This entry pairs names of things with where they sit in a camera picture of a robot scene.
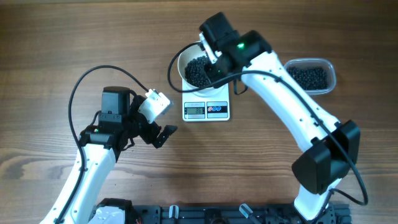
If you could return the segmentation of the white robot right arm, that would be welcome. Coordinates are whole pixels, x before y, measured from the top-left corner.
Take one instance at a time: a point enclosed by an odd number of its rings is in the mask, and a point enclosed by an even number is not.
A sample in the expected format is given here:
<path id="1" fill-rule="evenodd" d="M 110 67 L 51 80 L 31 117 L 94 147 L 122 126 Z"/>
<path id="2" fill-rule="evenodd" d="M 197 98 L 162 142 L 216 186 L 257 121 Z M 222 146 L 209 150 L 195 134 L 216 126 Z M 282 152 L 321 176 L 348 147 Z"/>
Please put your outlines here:
<path id="1" fill-rule="evenodd" d="M 294 208 L 307 222 L 318 221 L 337 192 L 336 186 L 353 171 L 364 183 L 355 164 L 360 130 L 344 124 L 320 107 L 289 75 L 277 54 L 255 30 L 240 35 L 219 12 L 200 27 L 200 41 L 215 68 L 211 85 L 241 80 L 257 93 L 286 125 L 302 155 L 292 164 L 300 190 Z"/>

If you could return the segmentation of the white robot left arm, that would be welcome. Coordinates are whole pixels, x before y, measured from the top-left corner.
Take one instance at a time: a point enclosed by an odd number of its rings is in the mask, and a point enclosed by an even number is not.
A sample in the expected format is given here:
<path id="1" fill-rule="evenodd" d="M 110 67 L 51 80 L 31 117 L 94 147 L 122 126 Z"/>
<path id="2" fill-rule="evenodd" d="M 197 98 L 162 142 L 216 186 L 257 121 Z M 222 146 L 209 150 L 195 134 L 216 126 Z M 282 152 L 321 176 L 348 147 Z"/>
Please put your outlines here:
<path id="1" fill-rule="evenodd" d="M 98 194 L 120 154 L 140 137 L 146 144 L 162 147 L 176 126 L 159 126 L 155 119 L 172 102 L 163 93 L 145 96 L 104 93 L 97 124 L 89 124 L 77 137 L 78 152 L 65 185 L 42 223 L 93 223 Z"/>

